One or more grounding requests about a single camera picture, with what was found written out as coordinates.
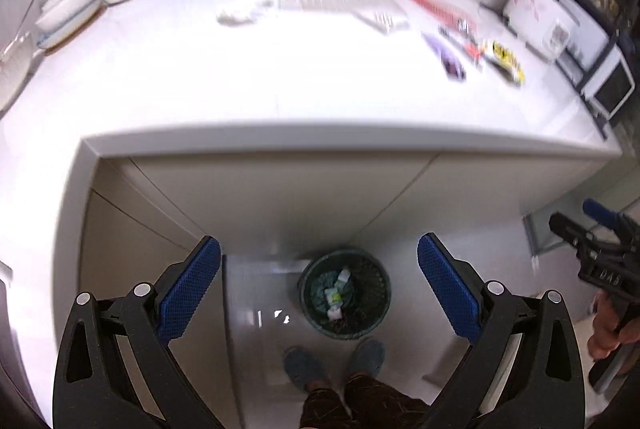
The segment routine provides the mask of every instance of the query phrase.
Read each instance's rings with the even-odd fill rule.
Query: foot
[[[284,370],[299,390],[311,393],[316,389],[330,389],[331,385],[322,363],[300,346],[289,348],[284,355]]]
[[[366,375],[375,379],[385,362],[385,345],[375,339],[361,342],[347,365],[347,380]]]

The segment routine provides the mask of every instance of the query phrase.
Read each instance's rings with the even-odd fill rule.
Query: purple object
[[[422,34],[422,38],[431,47],[433,52],[440,58],[442,66],[452,79],[459,81],[466,80],[466,72],[462,67],[462,63],[441,40],[433,35]]]

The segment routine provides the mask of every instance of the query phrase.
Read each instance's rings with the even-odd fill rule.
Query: countertop
[[[26,375],[51,423],[58,341],[78,293],[79,242],[98,157],[287,149],[451,150],[614,158],[558,70],[490,12],[523,88],[463,61],[447,79],[420,37],[437,22],[398,0],[412,29],[385,37],[348,14],[273,12],[230,28],[233,0],[132,0],[44,59],[0,120],[0,261]]]

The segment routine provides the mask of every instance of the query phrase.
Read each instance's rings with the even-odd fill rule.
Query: hand
[[[620,334],[617,334],[615,330],[620,318],[613,310],[609,294],[604,291],[598,292],[596,304],[598,310],[593,320],[593,335],[587,343],[589,353],[594,360],[606,359],[621,344],[640,341],[640,318],[632,320],[620,330]],[[633,362],[627,363],[622,367],[620,373],[625,373],[631,366],[633,366]]]

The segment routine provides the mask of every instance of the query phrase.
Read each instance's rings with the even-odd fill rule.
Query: trash can
[[[348,268],[349,281],[340,292],[342,319],[330,320],[325,290],[334,287]],[[313,260],[298,281],[302,312],[311,325],[332,339],[359,339],[380,324],[391,304],[389,276],[361,249],[334,250]]]

